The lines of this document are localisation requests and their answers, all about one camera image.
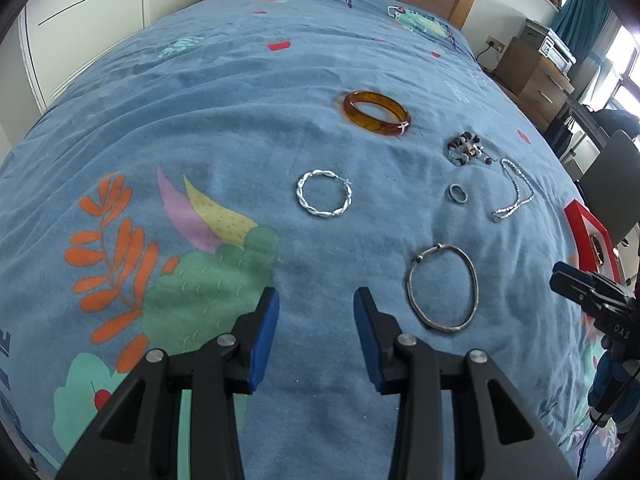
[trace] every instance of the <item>twisted silver bracelet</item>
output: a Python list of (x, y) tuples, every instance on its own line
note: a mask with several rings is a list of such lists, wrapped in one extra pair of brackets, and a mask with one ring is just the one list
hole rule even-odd
[[(305, 182), (310, 177), (317, 176), (317, 175), (328, 176), (330, 178), (336, 178), (337, 180), (340, 180), (342, 182), (342, 185), (344, 186), (345, 199), (344, 199), (344, 204), (342, 204), (341, 208), (335, 209), (333, 211), (318, 211), (318, 209), (316, 209), (315, 207), (310, 206), (308, 204), (308, 202), (306, 201), (305, 197), (302, 194), (302, 188), (304, 187)], [(333, 217), (339, 216), (342, 213), (344, 213), (345, 211), (347, 211), (347, 208), (351, 205), (351, 187), (349, 186), (349, 184), (350, 184), (350, 182), (348, 180), (346, 180), (344, 178), (341, 178), (340, 176), (336, 175), (333, 171), (329, 171), (329, 170), (308, 171), (298, 181), (298, 186), (297, 186), (297, 189), (296, 189), (296, 196), (298, 197), (298, 202), (300, 202), (300, 205), (303, 208), (305, 208), (312, 215), (319, 216), (319, 217), (322, 217), (322, 218), (333, 218)]]

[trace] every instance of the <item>screw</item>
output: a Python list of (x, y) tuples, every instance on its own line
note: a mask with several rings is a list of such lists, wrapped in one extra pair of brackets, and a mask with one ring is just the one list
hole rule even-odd
[(159, 363), (164, 359), (164, 352), (162, 352), (159, 348), (154, 348), (153, 350), (149, 350), (145, 356), (146, 360), (150, 363)]
[(486, 356), (484, 351), (476, 349), (469, 352), (469, 359), (481, 365), (487, 362), (488, 357)]
[(400, 334), (398, 336), (398, 342), (402, 345), (402, 346), (413, 346), (415, 345), (418, 340), (415, 338), (415, 335), (411, 335), (411, 334)]
[(233, 334), (220, 334), (216, 341), (223, 347), (233, 346), (236, 344), (236, 336)]

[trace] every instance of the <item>metal bangle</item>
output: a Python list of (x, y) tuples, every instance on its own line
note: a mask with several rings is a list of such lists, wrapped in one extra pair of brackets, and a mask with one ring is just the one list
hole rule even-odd
[[(461, 194), (462, 198), (456, 196), (455, 193)], [(462, 189), (462, 186), (460, 186), (459, 184), (451, 184), (451, 186), (449, 186), (449, 196), (451, 197), (453, 202), (456, 202), (458, 204), (466, 203), (466, 199), (468, 198), (466, 195), (466, 191)]]
[[(415, 301), (414, 291), (411, 285), (411, 279), (414, 275), (414, 270), (418, 266), (418, 264), (420, 264), (424, 260), (424, 257), (427, 254), (435, 253), (441, 249), (450, 249), (455, 253), (459, 254), (459, 256), (461, 256), (462, 259), (465, 261), (466, 267), (469, 269), (469, 274), (471, 274), (471, 282), (474, 290), (473, 291), (473, 307), (471, 308), (471, 313), (466, 318), (466, 320), (462, 324), (457, 326), (440, 325), (439, 323), (436, 323), (431, 319), (429, 319), (426, 316), (426, 314), (422, 311), (417, 301)], [(406, 293), (407, 293), (409, 304), (411, 305), (412, 310), (415, 312), (415, 315), (418, 317), (418, 319), (420, 319), (420, 321), (423, 323), (424, 326), (426, 326), (427, 328), (440, 330), (441, 332), (445, 332), (449, 334), (458, 332), (462, 330), (465, 326), (467, 326), (469, 323), (471, 323), (471, 320), (474, 318), (476, 314), (476, 310), (478, 310), (479, 291), (478, 291), (478, 275), (476, 274), (476, 268), (474, 267), (474, 264), (471, 261), (471, 258), (462, 249), (449, 244), (435, 244), (433, 247), (417, 254), (412, 258), (411, 267), (409, 267), (409, 272), (407, 273), (407, 276), (406, 276)]]
[[(335, 209), (334, 211), (318, 211), (318, 209), (316, 209), (315, 207), (310, 206), (308, 204), (308, 202), (306, 201), (305, 197), (302, 195), (302, 188), (304, 187), (305, 182), (310, 177), (316, 176), (316, 175), (323, 175), (323, 176), (328, 176), (328, 177), (331, 177), (331, 178), (336, 178), (337, 180), (340, 180), (342, 182), (342, 185), (344, 186), (344, 192), (345, 192), (346, 197), (344, 199), (344, 204), (342, 204), (341, 208)], [(308, 171), (298, 181), (298, 187), (296, 189), (296, 195), (298, 196), (298, 202), (300, 202), (300, 205), (303, 208), (305, 208), (312, 215), (319, 216), (319, 217), (322, 217), (322, 218), (332, 218), (334, 216), (339, 216), (342, 213), (344, 213), (345, 211), (347, 211), (347, 208), (351, 205), (351, 187), (349, 186), (349, 184), (350, 184), (350, 182), (348, 180), (345, 180), (345, 179), (339, 177), (333, 171), (329, 171), (329, 170)]]

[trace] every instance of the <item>chair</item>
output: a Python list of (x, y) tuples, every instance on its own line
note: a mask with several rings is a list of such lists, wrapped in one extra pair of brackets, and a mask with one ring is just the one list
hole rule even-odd
[(614, 247), (640, 221), (640, 151), (622, 130), (611, 136), (576, 186)]

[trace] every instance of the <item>bed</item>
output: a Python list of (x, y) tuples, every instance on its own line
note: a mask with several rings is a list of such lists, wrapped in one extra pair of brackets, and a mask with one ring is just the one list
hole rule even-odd
[[(351, 307), (359, 286), (434, 348), (486, 350), (577, 463), (602, 350), (548, 279), (556, 261), (576, 263), (564, 206), (579, 196), (447, 21), (462, 26), (472, 0), (431, 7), (442, 1), (201, 2), (97, 60), (7, 156), (0, 419), (41, 478), (147, 349), (199, 348), (267, 285), (281, 297), (269, 366), (258, 393), (236, 402), (247, 478), (385, 477), (398, 400), (367, 379)], [(350, 123), (342, 99), (359, 89), (404, 105), (409, 129), (386, 137)], [(447, 158), (465, 131), (534, 189), (501, 222), (491, 211), (515, 191), (500, 164)], [(353, 203), (336, 218), (296, 199), (315, 168), (351, 183)], [(464, 205), (448, 198), (452, 183), (467, 190)], [(305, 196), (334, 208), (341, 187), (312, 179)], [(478, 313), (456, 335), (425, 329), (404, 293), (412, 256), (436, 242), (478, 270)], [(433, 319), (459, 322), (467, 276), (438, 254), (416, 297)], [(449, 479), (450, 424), (445, 440)], [(597, 433), (585, 478), (615, 445), (612, 426)]]

